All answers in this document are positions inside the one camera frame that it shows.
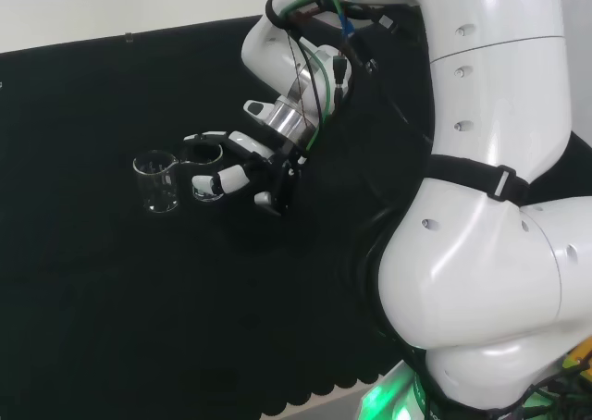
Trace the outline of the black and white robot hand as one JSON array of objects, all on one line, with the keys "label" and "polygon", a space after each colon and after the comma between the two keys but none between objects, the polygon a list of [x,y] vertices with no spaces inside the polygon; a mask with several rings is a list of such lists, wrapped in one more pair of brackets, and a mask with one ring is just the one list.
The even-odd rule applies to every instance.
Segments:
[{"label": "black and white robot hand", "polygon": [[207,131],[183,139],[185,164],[193,163],[201,149],[218,150],[206,164],[211,173],[191,175],[194,195],[206,201],[230,196],[250,185],[261,189],[254,203],[273,215],[283,216],[302,176],[303,150],[282,137],[273,137],[266,145],[237,130]]}]

